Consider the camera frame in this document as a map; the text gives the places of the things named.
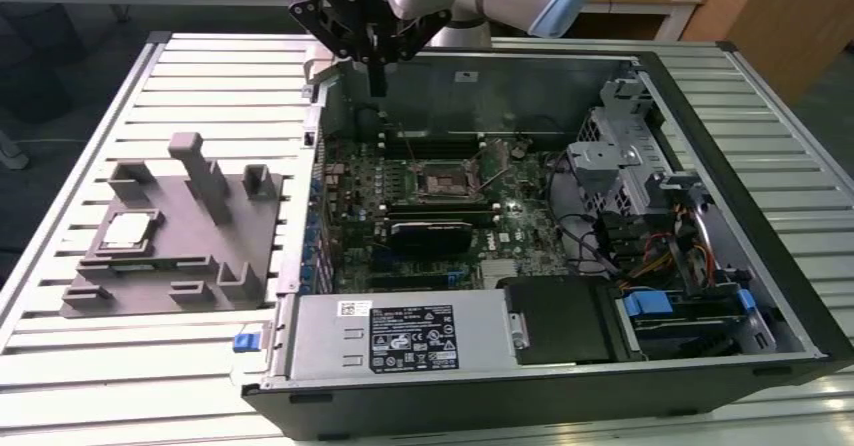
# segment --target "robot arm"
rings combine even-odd
[[[455,12],[469,11],[465,14],[487,16],[522,26],[531,34],[551,37],[566,32],[582,3],[583,0],[294,0],[290,12],[339,58],[353,58],[365,65],[371,94],[385,96],[386,66],[415,56],[450,23],[453,6]]]

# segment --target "blue latch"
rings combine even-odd
[[[663,291],[635,291],[623,298],[623,305],[629,316],[673,313],[673,305]]]
[[[262,333],[240,333],[231,345],[235,353],[251,353],[262,350]]]
[[[753,294],[746,289],[738,290],[738,300],[742,302],[742,306],[745,307],[745,311],[753,311],[757,309],[757,300],[753,297]]]

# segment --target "power supply label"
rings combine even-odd
[[[371,309],[370,358],[377,374],[459,369],[454,308]]]

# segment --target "gray platform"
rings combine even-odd
[[[116,165],[116,198],[63,296],[67,318],[262,304],[282,176],[264,165],[223,175],[202,142],[195,133],[170,142],[188,177],[156,177],[143,162]]]

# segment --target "green circuit board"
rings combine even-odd
[[[511,142],[487,143],[470,160],[390,160],[374,146],[339,142],[330,148],[326,188],[338,239],[336,292],[371,290],[374,278],[449,276],[453,289],[485,287],[481,266],[513,260],[517,274],[567,273],[567,260],[542,190],[550,152],[511,157]],[[386,245],[383,205],[485,203],[494,227],[474,230],[465,254],[401,259]]]

